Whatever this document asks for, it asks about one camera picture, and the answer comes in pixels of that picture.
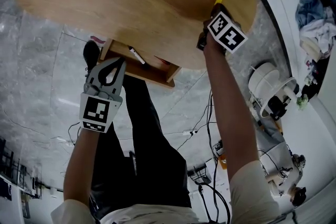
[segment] forearm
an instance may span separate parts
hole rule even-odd
[[[73,149],[64,179],[64,200],[89,206],[89,196],[99,133],[82,129]]]
[[[245,164],[258,160],[254,127],[225,56],[214,46],[208,45],[205,46],[204,55],[231,180]]]

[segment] gray floor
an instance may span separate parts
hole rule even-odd
[[[86,74],[81,54],[89,36],[83,30],[36,18],[21,10],[14,0],[0,0],[0,136],[7,139],[8,147],[22,162],[41,171],[45,184],[54,187],[62,188],[73,149],[67,130],[78,122]],[[284,77],[288,75],[279,39],[262,3],[258,4],[248,37],[228,60],[246,99],[250,65],[270,60]],[[178,148],[188,138],[183,131],[192,129],[201,118],[210,85],[206,70],[187,69],[177,75],[175,84],[173,90],[153,84],[148,87],[162,130],[171,145]],[[132,126],[125,104],[114,125],[123,149],[132,149]],[[78,126],[70,130],[73,140],[77,130]],[[216,124],[211,125],[211,134],[213,142],[217,142]],[[206,128],[179,151],[189,167],[210,159]]]

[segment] electrical outlet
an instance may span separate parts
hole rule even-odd
[[[183,131],[183,135],[191,135],[191,134],[192,134],[192,130]]]

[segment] black shoe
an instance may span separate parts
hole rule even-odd
[[[88,67],[85,69],[88,71],[88,73],[85,75],[86,77],[89,76],[91,70],[96,66],[99,54],[100,49],[94,41],[90,40],[85,44],[83,57],[86,64],[88,65]]]

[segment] black pants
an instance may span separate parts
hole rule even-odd
[[[126,103],[133,126],[136,171],[124,157],[113,124],[99,136],[91,185],[97,219],[134,204],[191,207],[185,159],[162,134],[146,83],[125,76]]]

